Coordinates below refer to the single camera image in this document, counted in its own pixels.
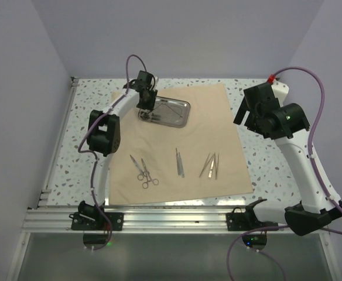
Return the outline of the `steel tweezers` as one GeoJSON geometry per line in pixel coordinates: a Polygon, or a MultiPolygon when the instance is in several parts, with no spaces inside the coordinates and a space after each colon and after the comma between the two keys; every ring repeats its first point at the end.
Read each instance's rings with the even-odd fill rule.
{"type": "Polygon", "coordinates": [[[213,177],[215,164],[216,164],[216,154],[214,153],[211,157],[210,168],[208,170],[208,179],[212,179],[213,177]]]}
{"type": "Polygon", "coordinates": [[[200,172],[199,177],[202,176],[202,174],[204,173],[206,167],[208,166],[208,164],[209,164],[210,162],[213,161],[213,158],[214,158],[214,157],[215,157],[215,154],[213,154],[213,155],[210,155],[210,153],[208,154],[208,156],[207,156],[207,158],[206,158],[206,160],[205,160],[205,162],[204,162],[203,168],[202,168],[202,170],[201,170],[201,172],[200,172]]]}
{"type": "Polygon", "coordinates": [[[214,155],[214,171],[215,171],[215,179],[217,180],[218,178],[218,167],[219,167],[219,160],[220,160],[220,155],[215,154],[214,155]]]}

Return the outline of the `long steel scissors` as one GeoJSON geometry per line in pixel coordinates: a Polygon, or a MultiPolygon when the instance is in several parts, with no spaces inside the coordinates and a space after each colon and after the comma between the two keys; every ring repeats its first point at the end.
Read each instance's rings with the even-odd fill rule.
{"type": "Polygon", "coordinates": [[[139,112],[139,119],[146,122],[157,122],[161,120],[160,115],[152,112],[139,112]]]}

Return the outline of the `small steel scissors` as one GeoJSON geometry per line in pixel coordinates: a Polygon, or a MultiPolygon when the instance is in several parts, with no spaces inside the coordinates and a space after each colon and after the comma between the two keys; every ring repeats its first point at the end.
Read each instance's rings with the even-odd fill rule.
{"type": "Polygon", "coordinates": [[[138,162],[135,160],[135,158],[132,155],[129,155],[129,157],[131,158],[132,162],[134,163],[136,169],[139,172],[139,174],[137,175],[138,180],[143,180],[143,178],[144,178],[143,170],[141,169],[138,162]]]}

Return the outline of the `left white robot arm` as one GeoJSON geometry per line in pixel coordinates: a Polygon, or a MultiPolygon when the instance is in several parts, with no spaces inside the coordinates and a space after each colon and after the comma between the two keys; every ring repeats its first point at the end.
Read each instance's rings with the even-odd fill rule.
{"type": "Polygon", "coordinates": [[[102,228],[107,222],[103,205],[110,161],[121,142],[120,120],[133,108],[154,109],[158,93],[157,83],[157,77],[141,70],[136,79],[124,85],[121,94],[111,105],[90,113],[88,132],[82,140],[82,143],[88,145],[88,149],[83,150],[82,145],[79,145],[78,151],[92,153],[95,158],[90,179],[90,193],[94,205],[81,202],[78,207],[80,217],[75,218],[74,222],[85,223],[94,230],[102,228]]]}

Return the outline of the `steel forceps with ring handles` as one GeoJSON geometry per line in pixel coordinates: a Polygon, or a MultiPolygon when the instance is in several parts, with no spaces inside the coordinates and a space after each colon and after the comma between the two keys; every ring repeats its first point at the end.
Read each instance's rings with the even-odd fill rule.
{"type": "Polygon", "coordinates": [[[151,177],[150,172],[147,169],[145,161],[143,159],[141,159],[141,162],[142,162],[142,166],[143,166],[143,172],[144,172],[144,175],[145,175],[145,179],[144,179],[144,182],[142,183],[142,187],[144,189],[147,189],[150,184],[153,184],[154,186],[157,186],[159,184],[159,180],[158,179],[153,179],[151,177]]]}

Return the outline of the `steel scalpel handle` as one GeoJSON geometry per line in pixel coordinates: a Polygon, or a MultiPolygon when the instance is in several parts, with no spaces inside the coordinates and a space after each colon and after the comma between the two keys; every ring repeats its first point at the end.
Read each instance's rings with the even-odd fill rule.
{"type": "Polygon", "coordinates": [[[180,163],[181,177],[184,178],[185,174],[184,174],[183,163],[182,163],[182,158],[181,158],[180,153],[179,153],[179,163],[180,163]]]}
{"type": "Polygon", "coordinates": [[[177,148],[175,148],[175,151],[176,151],[177,173],[178,173],[178,176],[181,176],[180,163],[179,163],[179,153],[178,153],[177,148]]]}

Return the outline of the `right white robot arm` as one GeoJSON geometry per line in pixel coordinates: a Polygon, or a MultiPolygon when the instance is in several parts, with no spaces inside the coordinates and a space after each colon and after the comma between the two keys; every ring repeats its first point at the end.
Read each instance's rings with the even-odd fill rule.
{"type": "Polygon", "coordinates": [[[234,123],[275,141],[295,178],[300,203],[285,207],[279,202],[257,200],[245,208],[249,229],[286,224],[304,236],[342,217],[342,198],[331,185],[314,147],[309,144],[310,124],[300,105],[282,106],[270,83],[244,90],[234,123]]]}

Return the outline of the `beige surgical wrap cloth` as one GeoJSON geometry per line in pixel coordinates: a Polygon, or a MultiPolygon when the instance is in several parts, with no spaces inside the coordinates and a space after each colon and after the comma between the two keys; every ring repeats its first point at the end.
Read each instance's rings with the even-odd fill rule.
{"type": "Polygon", "coordinates": [[[200,198],[234,196],[253,191],[247,163],[233,114],[221,83],[168,88],[162,97],[187,101],[191,105],[187,124],[172,128],[138,119],[130,110],[121,120],[121,143],[110,163],[112,205],[161,203],[200,198]],[[181,155],[185,177],[178,176],[176,151],[181,155]],[[208,156],[219,154],[218,178],[208,179],[210,163],[199,177],[208,156]],[[159,184],[142,187],[143,180],[129,155],[143,170],[141,159],[159,184]]]}

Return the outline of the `stainless steel instrument tray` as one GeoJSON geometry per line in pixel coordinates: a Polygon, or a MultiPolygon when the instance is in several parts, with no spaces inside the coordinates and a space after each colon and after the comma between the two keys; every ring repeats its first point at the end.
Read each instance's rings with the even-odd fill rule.
{"type": "Polygon", "coordinates": [[[169,126],[172,128],[183,128],[187,124],[191,105],[187,101],[176,100],[172,98],[157,97],[154,109],[138,111],[139,112],[152,112],[160,115],[161,120],[157,122],[148,122],[157,125],[169,126]]]}

